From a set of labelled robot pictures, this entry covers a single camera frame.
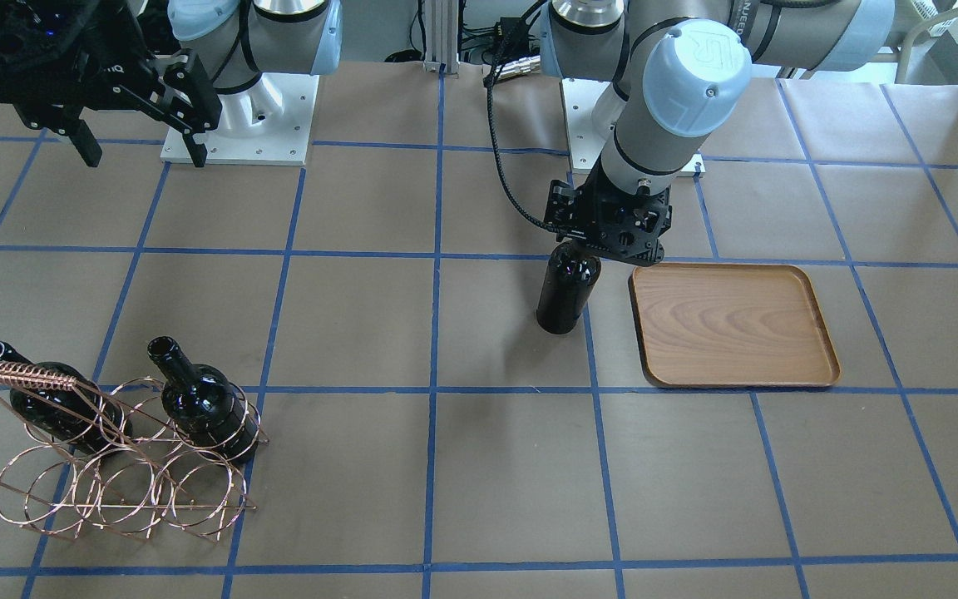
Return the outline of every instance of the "wine bottle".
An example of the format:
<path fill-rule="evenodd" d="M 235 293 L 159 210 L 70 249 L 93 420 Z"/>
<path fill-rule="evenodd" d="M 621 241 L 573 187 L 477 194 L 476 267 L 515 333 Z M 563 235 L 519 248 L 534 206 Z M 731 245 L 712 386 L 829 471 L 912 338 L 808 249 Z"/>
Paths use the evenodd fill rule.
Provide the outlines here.
<path fill-rule="evenodd" d="M 209 448 L 235 466 L 254 458 L 256 423 L 246 418 L 246 402 L 224 373 L 192 364 L 171 337 L 150 341 L 147 353 L 165 375 L 160 402 L 187 443 Z"/>
<path fill-rule="evenodd" d="M 20 355 L 12 345 L 4 341 L 0 341 L 0 361 L 20 364 L 32 363 L 31 360 Z M 39 363 L 35 365 L 58 374 L 75 376 L 80 380 L 80 383 L 95 387 L 94 383 L 84 379 L 80 372 L 77 372 L 75 368 L 68 364 Z M 114 429 L 109 425 L 103 426 L 106 430 L 106 435 L 103 435 L 103 428 L 91 424 L 91 422 L 96 422 L 96 416 L 98 416 L 98 412 L 92 406 L 98 406 L 101 403 L 102 417 L 114 423 L 117 428 L 120 428 L 123 424 L 126 434 L 130 431 L 129 425 L 131 422 L 122 423 L 123 412 L 121 407 L 112 402 L 92 397 L 91 394 L 86 392 L 83 393 L 87 399 L 81 398 L 77 392 L 60 389 L 28 389 L 27 392 L 11 389 L 10 405 L 14 412 L 19 413 L 24 420 L 41 428 L 50 436 L 61 441 L 68 441 L 84 453 L 98 453 L 104 448 L 110 447 L 110 440 L 106 439 L 106 436 L 113 437 Z M 77 418 L 61 408 L 71 410 L 82 418 Z"/>

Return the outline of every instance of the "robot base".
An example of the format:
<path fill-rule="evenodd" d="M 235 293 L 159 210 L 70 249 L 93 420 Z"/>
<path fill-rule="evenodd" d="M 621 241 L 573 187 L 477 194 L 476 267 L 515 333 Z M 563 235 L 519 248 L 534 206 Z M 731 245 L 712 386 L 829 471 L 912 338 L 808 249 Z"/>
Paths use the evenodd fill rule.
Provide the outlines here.
<path fill-rule="evenodd" d="M 589 79 L 563 79 L 560 82 L 564 102 L 564 121 L 567 125 L 567 148 L 571 154 L 571 173 L 585 177 L 590 174 L 601 148 L 605 147 L 609 132 L 598 129 L 594 118 L 594 106 L 609 86 L 605 81 Z M 693 155 L 687 166 L 682 167 L 680 177 L 704 177 L 704 159 L 699 153 Z"/>
<path fill-rule="evenodd" d="M 319 77 L 266 72 L 246 92 L 220 96 L 220 126 L 206 134 L 208 164 L 305 166 Z M 160 158 L 190 163 L 183 137 L 170 129 Z"/>

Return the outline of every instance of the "light blue joint cap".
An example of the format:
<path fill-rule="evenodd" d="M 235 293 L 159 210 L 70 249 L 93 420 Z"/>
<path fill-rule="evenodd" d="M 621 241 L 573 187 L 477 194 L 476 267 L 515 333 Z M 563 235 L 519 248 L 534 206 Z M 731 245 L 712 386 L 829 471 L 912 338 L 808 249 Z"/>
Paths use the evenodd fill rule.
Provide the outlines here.
<path fill-rule="evenodd" d="M 339 0 L 331 0 L 327 18 L 323 20 L 323 34 L 316 46 L 316 57 L 309 75 L 331 75 L 338 69 L 338 58 L 343 49 L 343 11 Z"/>
<path fill-rule="evenodd" d="M 237 8 L 239 0 L 170 0 L 168 22 L 176 39 L 190 42 L 220 27 Z"/>
<path fill-rule="evenodd" d="M 894 0 L 860 0 L 856 15 L 852 16 L 845 32 L 815 68 L 820 71 L 856 71 L 866 65 L 889 37 L 894 12 Z"/>
<path fill-rule="evenodd" d="M 539 23 L 542 23 L 541 33 L 539 33 L 542 48 L 542 75 L 563 78 L 564 73 L 560 71 L 560 62 L 556 60 L 556 48 L 552 44 L 551 19 L 547 2 L 542 7 L 542 16 L 539 16 Z"/>
<path fill-rule="evenodd" d="M 689 19 L 671 27 L 649 53 L 642 73 L 645 105 L 676 136 L 707 136 L 730 117 L 752 65 L 730 27 Z"/>

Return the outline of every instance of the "table surface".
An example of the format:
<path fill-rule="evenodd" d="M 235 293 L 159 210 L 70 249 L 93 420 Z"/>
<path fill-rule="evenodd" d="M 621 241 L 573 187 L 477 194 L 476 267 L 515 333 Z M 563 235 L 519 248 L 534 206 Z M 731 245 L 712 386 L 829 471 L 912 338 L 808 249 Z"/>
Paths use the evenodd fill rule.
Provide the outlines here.
<path fill-rule="evenodd" d="M 497 105 L 541 213 L 558 81 Z M 958 598 L 958 87 L 753 80 L 673 185 L 669 260 L 806 270 L 825 392 L 654 388 L 619 263 L 544 333 L 474 67 L 344 63 L 305 170 L 88 119 L 95 170 L 0 106 L 0 339 L 117 384 L 174 336 L 261 405 L 260 508 L 217 546 L 0 521 L 0 597 Z M 0 467 L 26 441 L 0 407 Z"/>

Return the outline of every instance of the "brown tray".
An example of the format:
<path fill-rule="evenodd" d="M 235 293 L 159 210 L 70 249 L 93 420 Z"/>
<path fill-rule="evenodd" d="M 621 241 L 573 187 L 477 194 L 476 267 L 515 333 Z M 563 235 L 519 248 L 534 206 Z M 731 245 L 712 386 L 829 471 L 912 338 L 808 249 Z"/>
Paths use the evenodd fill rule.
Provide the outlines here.
<path fill-rule="evenodd" d="M 841 376 L 803 270 L 664 262 L 630 277 L 646 374 L 674 387 L 829 387 Z"/>

